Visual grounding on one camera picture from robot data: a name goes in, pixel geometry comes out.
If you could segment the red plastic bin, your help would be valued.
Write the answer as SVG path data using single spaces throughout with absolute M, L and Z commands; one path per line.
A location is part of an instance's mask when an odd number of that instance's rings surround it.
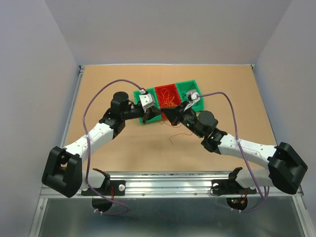
M 173 84 L 154 87 L 161 108 L 175 107 L 182 103 L 177 87 Z

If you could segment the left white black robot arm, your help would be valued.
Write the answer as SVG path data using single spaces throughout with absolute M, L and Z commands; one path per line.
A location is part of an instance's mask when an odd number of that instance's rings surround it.
M 84 172 L 83 163 L 107 142 L 115 139 L 125 128 L 126 120 L 141 118 L 143 122 L 160 115 L 152 94 L 141 90 L 139 102 L 134 104 L 125 92 L 113 95 L 110 108 L 88 132 L 75 142 L 51 149 L 42 175 L 42 183 L 71 198 L 79 190 L 93 188 L 103 195 L 109 191 L 110 176 L 99 169 Z

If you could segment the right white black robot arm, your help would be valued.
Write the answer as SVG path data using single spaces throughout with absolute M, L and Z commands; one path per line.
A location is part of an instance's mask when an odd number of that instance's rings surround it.
M 241 169 L 227 180 L 227 187 L 233 193 L 251 186 L 272 186 L 280 191 L 294 195 L 308 170 L 308 166 L 294 150 L 281 142 L 279 145 L 263 145 L 243 139 L 217 128 L 218 120 L 210 111 L 197 114 L 186 104 L 162 108 L 169 122 L 176 126 L 183 124 L 193 134 L 202 139 L 202 146 L 211 153 L 228 155 L 252 162 L 260 169 Z

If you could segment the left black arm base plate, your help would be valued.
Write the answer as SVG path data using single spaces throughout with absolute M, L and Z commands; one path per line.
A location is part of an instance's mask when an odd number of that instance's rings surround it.
M 111 180 L 108 187 L 102 185 L 100 188 L 95 188 L 95 190 L 104 196 L 120 197 L 125 196 L 125 188 L 125 180 Z

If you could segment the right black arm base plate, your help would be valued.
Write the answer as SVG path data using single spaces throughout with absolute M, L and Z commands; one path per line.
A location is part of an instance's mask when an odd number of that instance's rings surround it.
M 235 180 L 215 179 L 211 181 L 210 194 L 216 197 L 221 195 L 254 195 L 257 194 L 257 191 L 243 188 Z

